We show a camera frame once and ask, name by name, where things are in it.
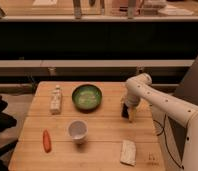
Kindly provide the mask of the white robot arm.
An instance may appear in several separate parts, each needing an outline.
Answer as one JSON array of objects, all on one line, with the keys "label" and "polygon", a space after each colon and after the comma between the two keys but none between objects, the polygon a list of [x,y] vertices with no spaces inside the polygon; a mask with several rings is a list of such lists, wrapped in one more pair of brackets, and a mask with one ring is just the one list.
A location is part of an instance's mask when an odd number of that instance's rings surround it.
[{"label": "white robot arm", "polygon": [[176,98],[151,87],[149,74],[130,77],[125,82],[122,116],[133,121],[140,99],[147,100],[187,129],[182,171],[198,171],[198,105]]}]

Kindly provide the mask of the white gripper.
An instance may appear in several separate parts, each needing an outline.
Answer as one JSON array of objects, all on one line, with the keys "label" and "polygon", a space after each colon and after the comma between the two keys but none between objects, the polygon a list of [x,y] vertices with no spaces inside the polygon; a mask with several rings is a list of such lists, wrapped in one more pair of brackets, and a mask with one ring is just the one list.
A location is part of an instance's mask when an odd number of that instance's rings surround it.
[{"label": "white gripper", "polygon": [[133,122],[137,109],[134,107],[137,107],[140,103],[141,99],[139,96],[133,95],[133,94],[125,94],[122,97],[123,104],[128,108],[128,119],[129,122]]}]

